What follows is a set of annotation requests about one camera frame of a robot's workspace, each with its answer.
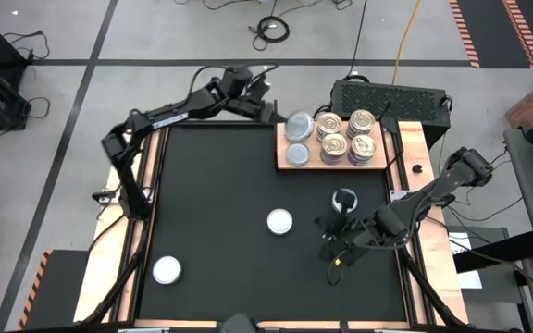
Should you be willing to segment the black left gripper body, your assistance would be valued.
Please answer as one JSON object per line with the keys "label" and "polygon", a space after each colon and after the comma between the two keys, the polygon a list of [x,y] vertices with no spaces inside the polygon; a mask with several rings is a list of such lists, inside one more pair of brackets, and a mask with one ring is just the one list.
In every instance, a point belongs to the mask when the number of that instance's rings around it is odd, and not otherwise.
{"label": "black left gripper body", "polygon": [[272,103],[263,100],[255,100],[247,96],[229,99],[227,101],[227,110],[230,113],[247,117],[255,121],[276,120],[276,112]]}

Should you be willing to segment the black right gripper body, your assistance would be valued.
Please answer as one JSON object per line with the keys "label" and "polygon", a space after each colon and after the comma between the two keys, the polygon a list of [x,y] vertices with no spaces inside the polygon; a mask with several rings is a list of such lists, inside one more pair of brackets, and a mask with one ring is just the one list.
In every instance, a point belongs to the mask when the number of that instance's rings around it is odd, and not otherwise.
{"label": "black right gripper body", "polygon": [[337,214],[337,227],[334,231],[324,231],[325,245],[333,251],[341,249],[370,250],[380,246],[379,235],[371,223]]}

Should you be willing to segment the black table mat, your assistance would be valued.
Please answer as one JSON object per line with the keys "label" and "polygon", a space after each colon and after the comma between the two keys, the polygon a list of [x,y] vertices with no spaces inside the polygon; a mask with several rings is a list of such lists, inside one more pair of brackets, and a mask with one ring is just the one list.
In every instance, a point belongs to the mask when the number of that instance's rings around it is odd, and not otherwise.
{"label": "black table mat", "polygon": [[[172,285],[145,277],[141,319],[404,321],[395,254],[372,251],[330,286],[315,219],[335,190],[358,198],[357,217],[386,202],[380,171],[278,170],[271,127],[182,126],[169,131],[149,260],[177,258]],[[272,234],[268,214],[289,211]]]}

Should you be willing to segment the white paper sheet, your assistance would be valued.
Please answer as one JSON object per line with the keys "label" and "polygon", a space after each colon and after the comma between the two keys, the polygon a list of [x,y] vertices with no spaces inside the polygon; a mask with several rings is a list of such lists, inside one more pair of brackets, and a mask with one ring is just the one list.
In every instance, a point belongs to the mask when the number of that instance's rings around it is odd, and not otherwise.
{"label": "white paper sheet", "polygon": [[[450,232],[449,241],[452,255],[464,253],[471,249],[469,235],[465,232]],[[477,270],[457,274],[461,289],[481,290],[482,282]]]}

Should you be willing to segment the black computer case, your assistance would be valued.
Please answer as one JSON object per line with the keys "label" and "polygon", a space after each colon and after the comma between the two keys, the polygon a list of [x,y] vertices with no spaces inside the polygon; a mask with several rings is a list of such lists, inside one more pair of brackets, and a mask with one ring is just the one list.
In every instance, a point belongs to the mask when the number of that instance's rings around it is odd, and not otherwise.
{"label": "black computer case", "polygon": [[337,80],[331,90],[331,110],[343,120],[364,109],[376,119],[395,117],[422,124],[431,148],[451,127],[452,100],[444,90]]}

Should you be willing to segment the black beam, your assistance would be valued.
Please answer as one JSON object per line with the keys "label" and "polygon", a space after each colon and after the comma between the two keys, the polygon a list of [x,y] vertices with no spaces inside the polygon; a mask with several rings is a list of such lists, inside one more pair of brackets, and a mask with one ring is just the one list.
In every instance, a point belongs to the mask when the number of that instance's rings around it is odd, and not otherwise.
{"label": "black beam", "polygon": [[492,265],[508,264],[533,258],[533,231],[465,250],[453,257],[456,271],[464,273]]}

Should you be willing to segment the wooden shelf with black frame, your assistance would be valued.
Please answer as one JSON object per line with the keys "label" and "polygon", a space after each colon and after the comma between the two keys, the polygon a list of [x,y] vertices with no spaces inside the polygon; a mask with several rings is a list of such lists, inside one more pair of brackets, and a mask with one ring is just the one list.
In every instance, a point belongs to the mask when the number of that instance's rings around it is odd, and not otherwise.
{"label": "wooden shelf with black frame", "polygon": [[281,123],[276,126],[276,157],[277,157],[277,167],[279,169],[312,169],[312,170],[382,170],[390,166],[391,163],[395,162],[397,157],[401,153],[401,148],[396,147],[392,152],[388,151],[391,143],[391,135],[397,132],[397,122],[391,117],[381,117],[376,119],[376,123],[373,129],[368,133],[369,136],[377,144],[377,150],[373,155],[372,163],[368,166],[353,166],[349,159],[352,159],[349,156],[351,148],[351,139],[347,135],[347,128],[349,118],[346,120],[342,119],[341,134],[348,142],[348,150],[344,155],[344,160],[339,165],[326,165],[321,161],[321,142],[317,140],[316,134],[316,117],[313,117],[315,125],[312,135],[305,141],[301,142],[305,144],[310,149],[310,159],[309,162],[302,167],[290,166],[286,161],[286,149],[289,145],[296,142],[289,142],[284,136],[284,124]]}

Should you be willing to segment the black aluminium frame strut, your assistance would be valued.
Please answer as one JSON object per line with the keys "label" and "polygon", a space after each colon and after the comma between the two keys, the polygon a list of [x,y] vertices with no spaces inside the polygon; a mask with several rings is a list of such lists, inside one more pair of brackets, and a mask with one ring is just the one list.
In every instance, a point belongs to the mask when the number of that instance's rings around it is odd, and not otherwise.
{"label": "black aluminium frame strut", "polygon": [[127,266],[120,272],[120,275],[118,276],[117,280],[112,285],[106,296],[98,303],[95,309],[81,321],[83,324],[101,323],[106,313],[110,310],[110,308],[119,298],[130,276],[143,261],[147,247],[149,229],[150,222],[148,220],[144,220],[143,228],[140,234],[140,241],[138,243],[135,253],[130,258]]}
{"label": "black aluminium frame strut", "polygon": [[405,264],[407,270],[421,289],[428,324],[436,323],[433,314],[435,312],[447,327],[466,327],[466,324],[453,314],[450,308],[440,298],[439,294],[433,289],[410,253],[405,248],[401,248],[398,250],[398,254],[401,262]]}

